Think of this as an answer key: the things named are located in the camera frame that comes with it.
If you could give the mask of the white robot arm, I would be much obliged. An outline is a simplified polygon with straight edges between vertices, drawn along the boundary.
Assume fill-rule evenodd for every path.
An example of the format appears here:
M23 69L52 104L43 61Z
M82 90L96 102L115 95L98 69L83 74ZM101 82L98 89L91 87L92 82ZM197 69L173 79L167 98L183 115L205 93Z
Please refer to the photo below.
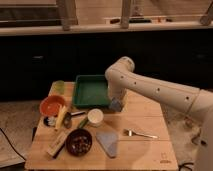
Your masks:
M121 57L105 71L109 108L121 112L129 89L186 114L201 125L194 171L213 171L213 92L134 73L134 61Z

